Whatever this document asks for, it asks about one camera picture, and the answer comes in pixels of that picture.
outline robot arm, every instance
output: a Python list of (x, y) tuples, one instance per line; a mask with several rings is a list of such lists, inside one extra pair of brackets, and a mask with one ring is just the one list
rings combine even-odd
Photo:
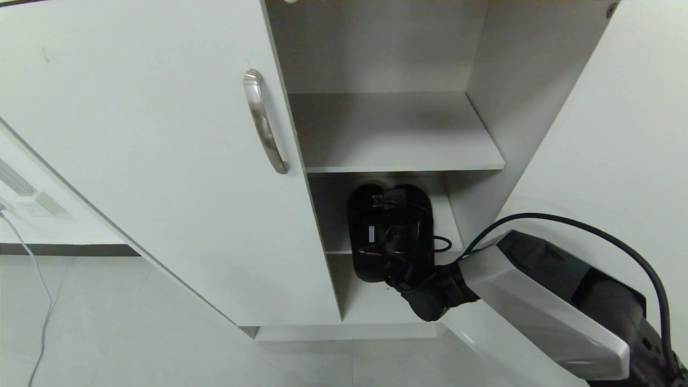
[(667, 364), (638, 291), (525, 233), (509, 231), (400, 292), (429, 321), (481, 299), (593, 387), (688, 386)]

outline cabinet door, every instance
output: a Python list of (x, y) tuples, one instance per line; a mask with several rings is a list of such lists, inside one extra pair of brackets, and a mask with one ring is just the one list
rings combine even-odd
[(31, 3), (0, 36), (0, 116), (150, 257), (238, 325), (341, 321), (262, 1)]

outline floor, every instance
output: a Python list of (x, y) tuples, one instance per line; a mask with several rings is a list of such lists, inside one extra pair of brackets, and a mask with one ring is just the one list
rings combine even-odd
[[(257, 344), (142, 258), (41, 257), (56, 306), (41, 386), (505, 386), (440, 339)], [(31, 262), (0, 256), (0, 384), (25, 386), (47, 300)]]

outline white cable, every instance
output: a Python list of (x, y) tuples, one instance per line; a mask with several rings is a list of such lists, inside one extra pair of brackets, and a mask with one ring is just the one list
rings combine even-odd
[(45, 280), (43, 279), (43, 275), (41, 274), (41, 270), (39, 269), (39, 263), (36, 261), (36, 256), (34, 255), (33, 251), (29, 249), (29, 246), (24, 243), (24, 240), (21, 239), (21, 236), (19, 235), (19, 231), (17, 231), (16, 228), (14, 228), (14, 225), (12, 222), (10, 222), (9, 219), (5, 217), (5, 214), (2, 213), (2, 210), (0, 209), (0, 219), (3, 219), (7, 222), (8, 225), (10, 225), (10, 228), (14, 231), (14, 234), (17, 236), (17, 239), (19, 239), (19, 242), (21, 245), (24, 247), (27, 253), (31, 256), (31, 259), (34, 261), (34, 267), (36, 268), (36, 273), (38, 273), (39, 278), (41, 279), (41, 284), (43, 284), (43, 288), (45, 289), (45, 294), (47, 294), (47, 298), (50, 301), (48, 304), (47, 308), (47, 313), (45, 314), (45, 321), (43, 322), (43, 333), (41, 333), (41, 354), (39, 355), (38, 360), (36, 360), (36, 365), (34, 366), (33, 372), (31, 372), (31, 378), (29, 378), (29, 384), (28, 387), (33, 386), (34, 384), (34, 376), (36, 376), (36, 371), (39, 369), (39, 364), (41, 363), (41, 360), (43, 359), (43, 350), (45, 349), (45, 330), (47, 328), (47, 322), (50, 319), (50, 314), (52, 313), (52, 296), (50, 295), (50, 292), (47, 289), (47, 286), (45, 285)]

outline metal door handle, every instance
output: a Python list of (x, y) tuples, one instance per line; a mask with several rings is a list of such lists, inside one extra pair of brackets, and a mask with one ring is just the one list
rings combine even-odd
[(284, 175), (289, 171), (289, 164), (282, 160), (282, 156), (280, 156), (279, 149), (277, 149), (277, 144), (275, 143), (275, 137), (272, 135), (268, 113), (265, 110), (265, 102), (263, 101), (263, 93), (260, 90), (262, 81), (263, 76), (258, 70), (251, 69), (244, 74), (246, 100), (258, 131), (258, 137), (263, 144), (265, 153), (268, 155), (268, 160), (270, 160), (272, 167), (275, 168), (278, 174)]

